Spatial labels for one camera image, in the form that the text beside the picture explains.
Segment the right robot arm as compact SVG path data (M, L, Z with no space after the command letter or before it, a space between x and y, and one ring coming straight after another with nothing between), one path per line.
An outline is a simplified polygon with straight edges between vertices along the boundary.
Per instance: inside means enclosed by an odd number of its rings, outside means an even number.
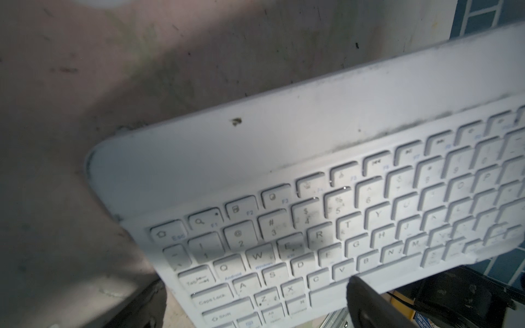
M503 327L524 293L459 266L388 293L390 303L419 327Z

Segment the white keyboard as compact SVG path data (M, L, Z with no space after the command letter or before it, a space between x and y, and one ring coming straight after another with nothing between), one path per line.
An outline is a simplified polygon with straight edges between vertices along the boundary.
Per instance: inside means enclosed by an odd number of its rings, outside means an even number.
M95 194L196 327L294 327L524 241L524 23L109 138Z

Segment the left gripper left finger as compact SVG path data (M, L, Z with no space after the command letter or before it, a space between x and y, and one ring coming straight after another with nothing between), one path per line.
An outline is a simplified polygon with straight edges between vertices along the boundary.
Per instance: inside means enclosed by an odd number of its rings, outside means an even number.
M160 328L164 324L167 296L165 284L156 280L103 327Z

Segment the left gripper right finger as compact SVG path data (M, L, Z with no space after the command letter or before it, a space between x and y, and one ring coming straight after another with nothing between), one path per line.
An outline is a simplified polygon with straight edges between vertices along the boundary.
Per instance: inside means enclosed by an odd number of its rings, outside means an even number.
M347 308L354 327L416 328L364 280L352 276L347 284Z

